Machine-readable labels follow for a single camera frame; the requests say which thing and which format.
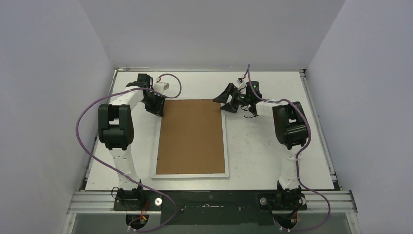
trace table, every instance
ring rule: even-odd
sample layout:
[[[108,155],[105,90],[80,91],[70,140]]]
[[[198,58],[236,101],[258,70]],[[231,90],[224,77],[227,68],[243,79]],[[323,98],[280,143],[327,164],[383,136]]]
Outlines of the table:
[[[166,72],[140,72],[156,78]],[[243,72],[170,72],[182,83],[182,93],[177,99],[213,99],[230,82],[236,82]],[[113,92],[125,89],[136,81],[138,72],[118,72]],[[310,146],[302,153],[300,176],[302,182],[313,189],[333,189],[330,171],[320,140],[319,131],[306,96],[299,72],[251,72],[251,79],[260,82],[263,98],[281,98],[302,103],[312,130]],[[169,83],[165,94],[175,95],[178,84],[172,77],[163,77]],[[275,189],[281,173],[281,158],[287,154],[285,147],[275,137],[273,120],[266,117],[244,118],[226,113],[229,178],[228,179],[165,179],[152,180],[154,145],[157,143],[156,128],[159,117],[147,113],[142,103],[132,111],[135,138],[131,144],[136,171],[142,182],[159,190],[265,190]],[[104,144],[97,141],[94,153],[114,166],[113,159]],[[86,190],[110,190],[118,186],[116,172],[93,161],[87,179]]]

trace brown board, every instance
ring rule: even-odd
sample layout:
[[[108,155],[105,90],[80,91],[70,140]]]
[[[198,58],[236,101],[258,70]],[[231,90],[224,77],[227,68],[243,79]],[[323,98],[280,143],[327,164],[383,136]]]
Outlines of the brown board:
[[[220,104],[165,101],[156,174],[207,173],[225,173]]]

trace cardboard sheet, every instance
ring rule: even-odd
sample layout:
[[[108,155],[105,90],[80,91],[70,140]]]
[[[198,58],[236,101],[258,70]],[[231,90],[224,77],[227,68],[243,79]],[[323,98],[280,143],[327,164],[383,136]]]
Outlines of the cardboard sheet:
[[[156,174],[224,172],[220,104],[212,100],[165,101]]]

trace white wall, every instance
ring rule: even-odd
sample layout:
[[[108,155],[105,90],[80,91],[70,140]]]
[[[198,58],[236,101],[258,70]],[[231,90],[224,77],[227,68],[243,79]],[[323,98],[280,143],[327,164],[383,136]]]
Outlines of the white wall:
[[[77,0],[2,1],[0,32],[0,233],[60,233],[113,69]]]
[[[345,0],[80,0],[115,67],[305,68]]]
[[[412,233],[413,3],[347,0],[307,70],[363,233]]]

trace white frame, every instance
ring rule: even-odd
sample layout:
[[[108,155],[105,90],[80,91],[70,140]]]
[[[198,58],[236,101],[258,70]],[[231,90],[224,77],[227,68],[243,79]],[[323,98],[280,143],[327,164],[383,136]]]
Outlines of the white frame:
[[[159,138],[161,135],[161,123],[162,118],[159,118],[158,126],[156,130],[156,139],[157,142],[155,144],[154,152],[155,154],[152,156],[152,163],[151,163],[151,174],[152,179],[211,179],[211,178],[229,178],[229,164],[228,164],[228,146],[226,140],[226,124],[225,124],[225,112],[221,111],[221,123],[222,123],[222,140],[224,144],[224,173],[204,173],[204,174],[157,174],[156,173],[156,165],[157,165],[157,158],[158,158],[158,149],[159,149]]]

